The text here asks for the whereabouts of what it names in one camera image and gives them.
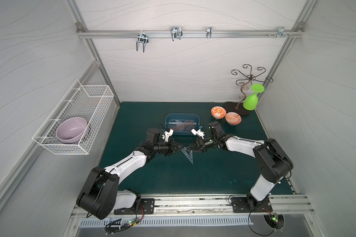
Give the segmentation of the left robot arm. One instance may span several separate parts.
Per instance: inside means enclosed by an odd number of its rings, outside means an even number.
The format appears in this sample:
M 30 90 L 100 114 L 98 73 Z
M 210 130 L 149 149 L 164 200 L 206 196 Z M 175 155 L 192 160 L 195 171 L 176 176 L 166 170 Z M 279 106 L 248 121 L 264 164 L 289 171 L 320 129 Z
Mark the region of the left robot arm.
M 150 143 L 143 141 L 127 157 L 105 168 L 93 168 L 78 197 L 76 205 L 88 212 L 88 216 L 102 220 L 112 210 L 131 208 L 137 203 L 133 191 L 119 191 L 119 185 L 129 175 L 148 164 L 156 154 L 170 156 L 184 147 L 170 139 L 168 142 Z

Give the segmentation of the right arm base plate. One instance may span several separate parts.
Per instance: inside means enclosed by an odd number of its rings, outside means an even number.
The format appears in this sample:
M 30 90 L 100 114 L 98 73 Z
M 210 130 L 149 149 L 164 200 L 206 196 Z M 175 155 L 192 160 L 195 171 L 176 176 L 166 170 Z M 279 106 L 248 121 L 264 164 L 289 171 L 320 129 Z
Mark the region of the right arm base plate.
M 231 205 L 234 213 L 273 212 L 269 198 L 265 198 L 263 201 L 256 201 L 252 197 L 229 196 L 227 201 Z

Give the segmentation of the blue plastic storage box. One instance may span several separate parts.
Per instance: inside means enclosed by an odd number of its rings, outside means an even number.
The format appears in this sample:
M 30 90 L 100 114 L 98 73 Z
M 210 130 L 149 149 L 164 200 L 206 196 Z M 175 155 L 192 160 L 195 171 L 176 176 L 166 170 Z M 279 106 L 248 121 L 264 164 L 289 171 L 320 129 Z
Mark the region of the blue plastic storage box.
M 197 121 L 196 127 L 200 127 L 200 118 L 196 114 L 170 113 L 165 118 L 165 128 L 168 130 L 172 129 L 172 124 L 168 124 L 168 122 L 172 119 L 195 120 Z M 173 134 L 179 136 L 192 136 L 191 131 L 174 131 Z

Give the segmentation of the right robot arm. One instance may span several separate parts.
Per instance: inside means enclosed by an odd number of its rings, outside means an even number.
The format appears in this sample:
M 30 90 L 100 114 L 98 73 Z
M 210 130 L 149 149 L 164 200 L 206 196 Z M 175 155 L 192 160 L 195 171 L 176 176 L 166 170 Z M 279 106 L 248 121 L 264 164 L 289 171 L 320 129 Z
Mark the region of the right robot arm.
M 294 165 L 288 155 L 274 139 L 250 140 L 235 135 L 225 135 L 197 138 L 187 150 L 197 153 L 206 152 L 210 148 L 220 148 L 230 152 L 238 152 L 256 159 L 260 169 L 260 176 L 247 194 L 250 203 L 257 205 L 265 201 L 272 189 L 287 174 Z

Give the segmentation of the clear triangle ruler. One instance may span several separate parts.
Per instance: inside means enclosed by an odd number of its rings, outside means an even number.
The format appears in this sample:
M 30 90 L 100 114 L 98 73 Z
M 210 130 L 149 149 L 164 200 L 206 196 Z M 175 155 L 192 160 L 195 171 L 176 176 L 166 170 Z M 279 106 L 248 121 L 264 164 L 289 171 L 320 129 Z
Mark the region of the clear triangle ruler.
M 187 157 L 187 159 L 193 164 L 193 152 L 189 151 L 187 148 L 183 148 L 182 152 Z

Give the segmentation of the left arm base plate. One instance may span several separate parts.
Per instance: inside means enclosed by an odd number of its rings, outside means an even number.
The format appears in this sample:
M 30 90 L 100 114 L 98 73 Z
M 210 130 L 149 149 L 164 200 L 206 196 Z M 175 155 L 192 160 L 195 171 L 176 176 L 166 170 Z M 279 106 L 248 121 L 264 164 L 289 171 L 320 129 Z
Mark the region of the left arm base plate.
M 154 198 L 137 198 L 133 206 L 130 208 L 115 209 L 114 215 L 142 215 L 154 213 Z

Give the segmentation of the thin clear straight ruler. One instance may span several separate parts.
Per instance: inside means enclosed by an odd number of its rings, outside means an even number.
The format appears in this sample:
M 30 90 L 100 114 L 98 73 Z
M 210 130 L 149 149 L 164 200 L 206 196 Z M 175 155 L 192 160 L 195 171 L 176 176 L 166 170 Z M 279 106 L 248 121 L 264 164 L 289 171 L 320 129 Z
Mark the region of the thin clear straight ruler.
M 195 120 L 184 120 L 184 119 L 172 119 L 168 124 L 197 124 Z

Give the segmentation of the stencil ruler large dark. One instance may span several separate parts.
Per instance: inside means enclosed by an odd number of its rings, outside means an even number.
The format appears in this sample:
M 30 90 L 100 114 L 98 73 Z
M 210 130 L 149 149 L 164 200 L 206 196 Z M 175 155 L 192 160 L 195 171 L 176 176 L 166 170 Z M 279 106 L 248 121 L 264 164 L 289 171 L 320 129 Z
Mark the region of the stencil ruler large dark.
M 196 124 L 172 124 L 172 130 L 174 131 L 191 131 L 195 128 Z

